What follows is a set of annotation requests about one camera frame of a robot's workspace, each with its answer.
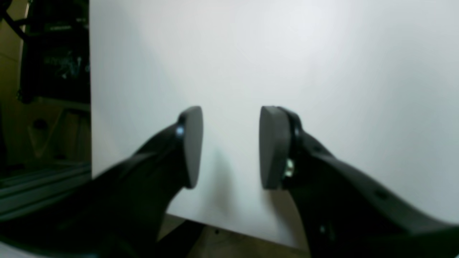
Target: white board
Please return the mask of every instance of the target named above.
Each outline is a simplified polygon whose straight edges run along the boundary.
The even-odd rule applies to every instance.
[[[192,105],[201,173],[168,213],[305,247],[261,188],[262,105],[418,209],[459,223],[459,2],[91,0],[94,175]]]

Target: floor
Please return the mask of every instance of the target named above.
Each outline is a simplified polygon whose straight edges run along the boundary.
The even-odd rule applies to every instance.
[[[23,15],[26,4],[27,0],[13,1],[8,10],[13,19],[18,19]],[[5,171],[5,165],[9,168],[14,168],[19,164],[33,166],[37,160],[52,162],[55,159],[90,161],[90,126],[88,124],[82,126],[79,116],[71,113],[62,119],[62,127],[56,132],[56,141],[47,148],[44,155],[37,155],[37,150],[43,147],[63,108],[40,103],[24,105],[16,99],[19,49],[19,38],[2,21],[0,23],[0,128],[3,131],[7,153],[6,160],[0,160],[0,165],[3,165],[3,168],[0,168],[0,176],[8,176],[11,171],[14,171],[13,169]],[[36,129],[34,123],[36,124],[37,120],[44,121],[47,126],[44,129]],[[76,143],[78,142],[84,146],[82,150],[77,150]],[[183,221],[181,218],[166,216],[160,238]],[[9,249],[0,246],[2,257],[33,257],[26,254],[6,256],[5,250]],[[188,257],[308,258],[310,255],[306,251],[206,226]]]

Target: white backdrop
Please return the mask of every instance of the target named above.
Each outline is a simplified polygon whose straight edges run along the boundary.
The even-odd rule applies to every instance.
[[[305,248],[261,188],[262,105],[421,211],[459,223],[459,1],[91,0],[94,175],[192,105],[197,187],[168,213]]]

